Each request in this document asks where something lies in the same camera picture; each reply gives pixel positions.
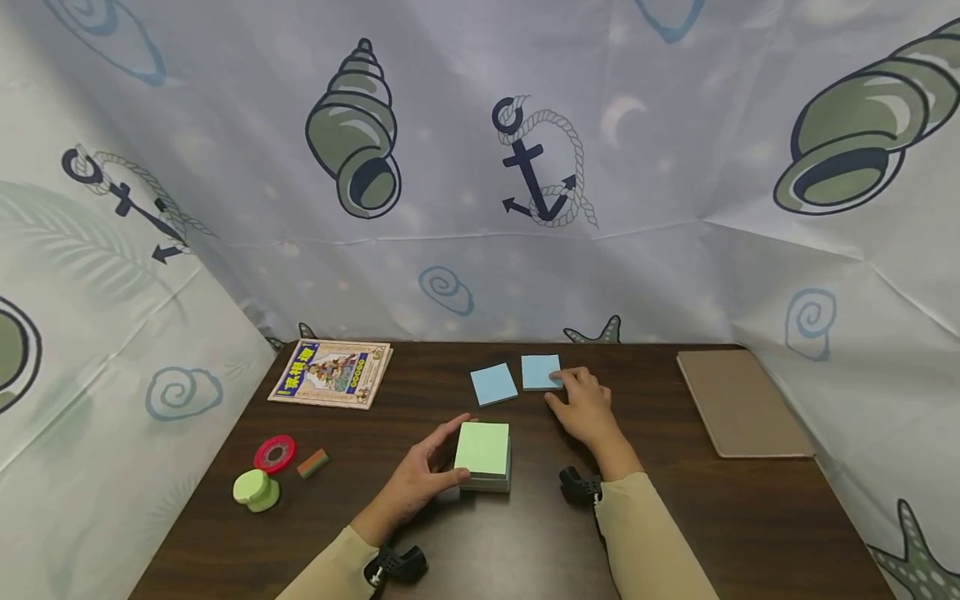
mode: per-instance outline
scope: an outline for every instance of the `brown folder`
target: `brown folder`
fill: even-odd
[[[780,390],[748,350],[678,352],[677,363],[722,458],[813,456]]]

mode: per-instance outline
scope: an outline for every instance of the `beige sleeve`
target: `beige sleeve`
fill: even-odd
[[[276,600],[369,600],[375,588],[363,569],[378,553],[347,527]]]
[[[623,600],[716,600],[707,575],[646,473],[601,484],[596,505]]]

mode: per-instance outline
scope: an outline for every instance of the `white patterned backdrop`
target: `white patterned backdrop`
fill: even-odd
[[[957,19],[957,0],[6,0],[0,348],[27,368],[0,364],[0,514],[27,513],[31,552],[0,576],[123,598],[263,338],[736,341],[898,597],[960,597]],[[145,432],[189,442],[155,490],[97,454],[161,460]],[[36,494],[76,486],[45,520]],[[153,533],[104,529],[120,502]],[[114,563],[83,564],[108,543]]]

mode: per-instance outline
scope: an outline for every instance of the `eraser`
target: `eraser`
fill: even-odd
[[[320,470],[320,467],[329,462],[330,457],[326,454],[323,448],[320,448],[313,453],[313,456],[300,463],[300,465],[297,467],[297,473],[300,474],[300,477],[306,479],[310,475]]]

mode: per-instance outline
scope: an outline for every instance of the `red tape roll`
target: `red tape roll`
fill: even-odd
[[[279,456],[271,458],[271,454],[280,450]],[[283,470],[294,460],[297,444],[290,436],[275,436],[263,444],[253,456],[253,466],[266,472],[268,475]]]

